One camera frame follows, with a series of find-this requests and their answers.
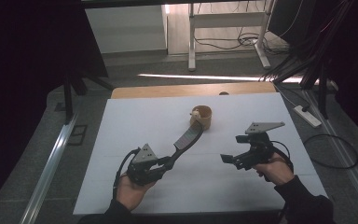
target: wall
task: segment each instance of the wall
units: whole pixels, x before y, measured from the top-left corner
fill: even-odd
[[[101,53],[166,49],[164,6],[87,9]]]

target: metal rail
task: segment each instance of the metal rail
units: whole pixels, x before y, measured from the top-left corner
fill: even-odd
[[[78,96],[78,100],[76,102],[76,108],[72,119],[64,124],[61,132],[57,138],[57,141],[52,149],[50,156],[48,157],[48,162],[46,163],[45,168],[43,169],[42,175],[37,182],[36,187],[34,188],[34,193],[31,196],[30,201],[22,215],[20,220],[20,224],[31,224],[36,221],[37,215],[39,214],[40,207],[42,206],[43,201],[45,200],[46,194],[48,192],[48,188],[50,186],[51,180],[54,177],[54,174],[57,170],[58,164],[60,163],[60,159],[62,157],[62,153],[65,150],[66,143],[68,141],[69,136],[75,126],[77,116],[79,114],[79,107],[82,102],[82,97]]]
[[[336,131],[334,130],[333,126],[331,125],[330,121],[328,119],[324,119],[323,116],[318,112],[317,106],[316,106],[316,99],[313,96],[313,94],[310,93],[310,91],[303,91],[303,94],[305,97],[309,100],[311,109],[315,112],[315,116],[317,116],[324,127],[324,129],[327,131],[328,134],[337,135]],[[337,156],[341,163],[345,166],[350,166],[353,164],[353,160],[351,158],[351,155],[348,153],[347,146],[342,144],[341,141],[337,140],[336,138],[332,139],[333,146],[335,148],[335,152],[337,153]],[[348,170],[348,175],[350,177],[350,180],[353,184],[353,186],[356,188],[358,192],[358,168],[354,167],[350,170]]]

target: black stand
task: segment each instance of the black stand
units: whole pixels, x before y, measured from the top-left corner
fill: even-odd
[[[111,84],[101,80],[98,77],[94,76],[86,76],[91,81],[101,85],[102,87],[105,87],[109,91],[112,91],[115,89],[114,86]],[[65,112],[66,112],[66,119],[65,124],[68,124],[73,115],[74,115],[74,109],[72,104],[72,93],[71,93],[71,86],[74,88],[77,95],[85,95],[87,93],[87,87],[81,77],[71,77],[70,74],[65,73],[63,78],[63,93],[64,93],[64,99],[65,99]]]
[[[324,37],[323,43],[319,46],[317,51],[312,57],[303,62],[300,66],[288,71],[286,74],[282,74],[280,77],[276,78],[273,83],[278,84],[286,80],[287,78],[295,75],[299,71],[309,68],[306,74],[303,76],[300,82],[302,90],[310,90],[315,84],[316,80],[319,78],[319,101],[318,108],[319,111],[324,115],[324,118],[327,119],[327,114],[325,111],[325,98],[326,98],[326,89],[327,89],[327,75],[324,71],[324,55],[331,44],[340,24],[345,19],[345,16],[348,14],[353,1],[355,0],[343,0],[342,6],[339,8],[337,15],[332,20],[330,24],[330,29],[328,30],[326,36]]]

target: white metal frame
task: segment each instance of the white metal frame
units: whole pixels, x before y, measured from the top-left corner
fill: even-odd
[[[261,26],[257,40],[254,40],[255,50],[265,69],[271,65],[263,49],[263,39],[269,24],[274,0],[271,0],[269,7],[264,12],[244,13],[221,13],[221,14],[194,14],[194,4],[189,4],[190,19],[190,43],[188,48],[188,70],[196,70],[196,43],[195,31],[198,28],[220,28],[220,27],[249,27]]]

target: white table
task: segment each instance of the white table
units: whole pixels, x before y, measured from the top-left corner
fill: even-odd
[[[279,93],[111,99],[106,104],[74,214],[101,214],[107,209],[115,173],[130,150],[148,143],[159,158],[171,156],[173,143],[187,130],[189,113],[195,105],[212,109],[210,130],[146,193],[134,213],[282,209],[283,199],[273,184],[258,177],[254,170],[237,170],[220,159],[220,154],[235,156],[249,149],[247,144],[237,144],[235,136],[244,134],[253,121],[285,123],[268,131],[270,139],[286,144],[295,174],[310,192],[326,195]]]

